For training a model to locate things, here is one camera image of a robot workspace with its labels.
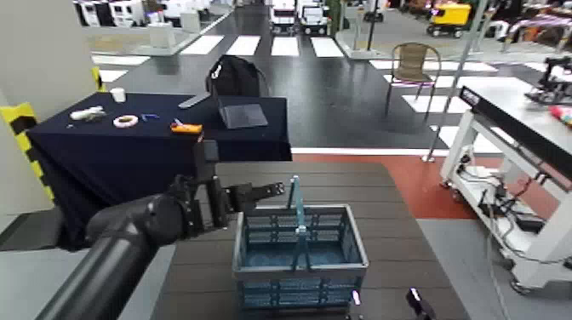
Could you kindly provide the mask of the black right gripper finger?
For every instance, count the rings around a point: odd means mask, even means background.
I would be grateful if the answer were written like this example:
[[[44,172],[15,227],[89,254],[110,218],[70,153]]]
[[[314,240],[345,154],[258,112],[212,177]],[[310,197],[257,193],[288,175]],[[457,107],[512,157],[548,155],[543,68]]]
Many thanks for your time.
[[[349,307],[349,318],[351,320],[363,320],[363,304],[360,293],[357,290],[352,291],[352,300]]]
[[[416,320],[436,320],[437,315],[427,300],[424,300],[416,288],[410,288],[406,300],[413,309]]]

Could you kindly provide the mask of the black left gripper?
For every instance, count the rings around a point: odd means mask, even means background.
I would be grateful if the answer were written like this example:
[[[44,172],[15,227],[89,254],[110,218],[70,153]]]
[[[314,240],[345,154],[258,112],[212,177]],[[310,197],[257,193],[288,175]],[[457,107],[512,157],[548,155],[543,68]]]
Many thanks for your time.
[[[175,197],[183,211],[182,238],[198,237],[206,232],[200,201],[196,199],[198,188],[206,183],[206,179],[182,174],[175,176]],[[263,186],[245,183],[228,187],[231,208],[234,212],[245,214],[253,211],[260,200],[284,193],[283,182]],[[226,191],[222,188],[217,175],[214,175],[209,181],[209,206],[214,227],[228,227]]]

